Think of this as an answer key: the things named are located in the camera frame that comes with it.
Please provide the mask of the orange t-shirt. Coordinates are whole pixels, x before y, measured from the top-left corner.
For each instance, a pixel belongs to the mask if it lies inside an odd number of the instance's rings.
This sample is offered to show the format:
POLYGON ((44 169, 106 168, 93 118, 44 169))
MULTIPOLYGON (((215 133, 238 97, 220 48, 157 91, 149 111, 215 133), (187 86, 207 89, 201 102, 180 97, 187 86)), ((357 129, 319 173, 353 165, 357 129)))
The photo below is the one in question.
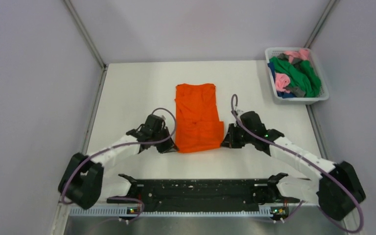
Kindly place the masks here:
POLYGON ((176 86, 175 143, 180 153, 217 149, 224 138, 224 122, 216 105, 214 84, 176 86))

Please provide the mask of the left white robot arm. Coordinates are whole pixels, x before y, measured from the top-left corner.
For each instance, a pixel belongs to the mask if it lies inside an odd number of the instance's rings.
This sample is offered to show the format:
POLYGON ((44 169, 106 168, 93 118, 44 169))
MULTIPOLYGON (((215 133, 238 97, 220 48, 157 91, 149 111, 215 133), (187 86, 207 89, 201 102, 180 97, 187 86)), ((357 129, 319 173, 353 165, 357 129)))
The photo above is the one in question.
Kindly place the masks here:
POLYGON ((60 180, 58 191, 63 204, 76 204, 82 209, 91 208, 100 198, 119 196, 125 202, 137 197, 136 187, 110 179, 112 170, 120 161, 133 157, 150 147, 160 154, 177 152, 179 148, 171 138, 172 133, 163 117, 155 114, 136 129, 125 133, 118 141, 91 155, 75 153, 60 180))

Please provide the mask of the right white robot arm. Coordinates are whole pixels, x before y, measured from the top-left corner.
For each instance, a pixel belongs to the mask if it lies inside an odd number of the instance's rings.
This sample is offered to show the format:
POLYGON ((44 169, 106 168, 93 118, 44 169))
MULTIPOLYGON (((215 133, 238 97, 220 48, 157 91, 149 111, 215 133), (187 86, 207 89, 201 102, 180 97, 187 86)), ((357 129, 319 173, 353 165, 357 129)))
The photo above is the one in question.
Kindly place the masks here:
POLYGON ((340 221, 366 199, 354 167, 318 157, 294 144, 276 129, 266 129, 254 111, 233 111, 235 123, 229 124, 222 147, 239 149, 252 145, 300 172, 300 179, 287 173, 269 178, 268 197, 274 202, 295 198, 317 205, 329 218, 340 221))

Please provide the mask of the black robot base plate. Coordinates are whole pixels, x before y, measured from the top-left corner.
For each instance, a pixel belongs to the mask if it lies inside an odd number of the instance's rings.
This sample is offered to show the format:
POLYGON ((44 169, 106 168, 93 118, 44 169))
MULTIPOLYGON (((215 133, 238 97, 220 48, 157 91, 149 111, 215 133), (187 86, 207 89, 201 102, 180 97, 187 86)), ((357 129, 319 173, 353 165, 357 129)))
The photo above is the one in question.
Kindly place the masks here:
POLYGON ((269 179, 134 179, 124 196, 110 196, 109 204, 141 201, 144 212, 260 212, 264 205, 299 203, 284 197, 269 179))

